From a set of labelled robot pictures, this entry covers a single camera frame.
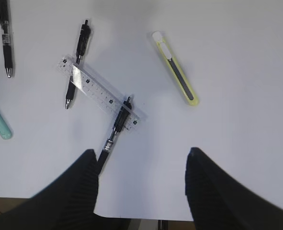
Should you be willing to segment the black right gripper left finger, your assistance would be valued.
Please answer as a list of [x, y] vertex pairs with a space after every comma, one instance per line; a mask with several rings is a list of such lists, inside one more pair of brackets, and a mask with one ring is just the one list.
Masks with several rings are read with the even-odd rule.
[[0, 230], [126, 230], [130, 219], [94, 213], [99, 189], [96, 155], [88, 149], [41, 192], [0, 214]]

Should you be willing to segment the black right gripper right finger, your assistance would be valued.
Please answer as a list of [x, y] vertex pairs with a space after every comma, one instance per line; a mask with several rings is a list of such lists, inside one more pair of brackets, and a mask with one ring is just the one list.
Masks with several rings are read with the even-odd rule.
[[283, 209], [255, 194], [192, 147], [185, 194], [198, 230], [283, 230]]

